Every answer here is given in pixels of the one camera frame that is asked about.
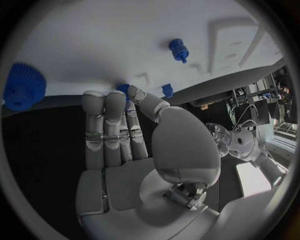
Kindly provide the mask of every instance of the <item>white surface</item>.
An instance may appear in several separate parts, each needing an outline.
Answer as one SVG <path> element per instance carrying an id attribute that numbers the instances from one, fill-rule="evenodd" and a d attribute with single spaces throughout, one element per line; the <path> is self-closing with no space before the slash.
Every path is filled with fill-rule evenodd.
<path id="1" fill-rule="evenodd" d="M 243 196 L 251 196 L 271 190 L 271 184 L 259 168 L 250 162 L 236 165 Z"/>
<path id="2" fill-rule="evenodd" d="M 86 90 L 107 94 L 117 85 L 129 83 L 161 97 L 165 84 L 171 83 L 176 92 L 241 70 L 245 52 L 248 57 L 243 70 L 254 67 L 253 62 L 255 66 L 271 65 L 281 56 L 267 55 L 272 48 L 270 40 L 247 50 L 258 38 L 258 27 L 233 0 L 67 2 L 33 30 L 16 58 L 42 72 L 47 95 L 81 95 Z M 220 21 L 231 24 L 219 28 L 214 45 L 210 32 Z M 189 50 L 187 64 L 174 60 L 168 48 L 175 38 L 181 38 Z M 240 46 L 230 46 L 238 42 L 242 42 Z M 237 57 L 226 58 L 230 54 Z M 224 67 L 223 58 L 231 64 L 234 60 L 234 67 L 210 73 L 210 64 Z"/>

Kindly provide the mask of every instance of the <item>blue screw cap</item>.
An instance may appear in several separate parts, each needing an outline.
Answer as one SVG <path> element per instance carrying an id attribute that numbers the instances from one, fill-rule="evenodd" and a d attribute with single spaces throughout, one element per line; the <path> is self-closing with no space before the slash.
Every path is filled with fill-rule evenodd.
<path id="1" fill-rule="evenodd" d="M 184 64 L 188 62 L 189 51 L 181 39 L 172 40 L 169 43 L 169 49 L 172 51 L 175 60 L 182 61 Z"/>
<path id="2" fill-rule="evenodd" d="M 130 87 L 129 84 L 122 84 L 122 85 L 116 87 L 116 90 L 125 93 L 125 95 L 126 95 L 126 101 L 127 102 L 130 101 L 130 98 L 128 96 L 128 89 L 129 89 L 129 87 Z"/>
<path id="3" fill-rule="evenodd" d="M 173 97 L 173 88 L 170 83 L 162 86 L 162 93 L 165 95 L 167 99 Z"/>
<path id="4" fill-rule="evenodd" d="M 27 110 L 45 97 L 46 86 L 46 80 L 38 70 L 23 63 L 15 63 L 5 86 L 5 106 L 13 111 Z"/>

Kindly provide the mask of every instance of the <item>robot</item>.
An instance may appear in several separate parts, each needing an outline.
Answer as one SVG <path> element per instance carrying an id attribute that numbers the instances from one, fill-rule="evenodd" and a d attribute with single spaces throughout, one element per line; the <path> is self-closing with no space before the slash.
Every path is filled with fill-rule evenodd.
<path id="1" fill-rule="evenodd" d="M 219 213 L 204 204 L 218 180 L 221 157 L 251 161 L 273 186 L 282 178 L 254 135 L 204 125 L 190 112 L 133 85 L 107 96 L 86 91 L 86 171 L 76 212 L 92 239 L 183 239 L 188 227 L 200 238 Z M 148 157 L 135 105 L 157 123 Z"/>

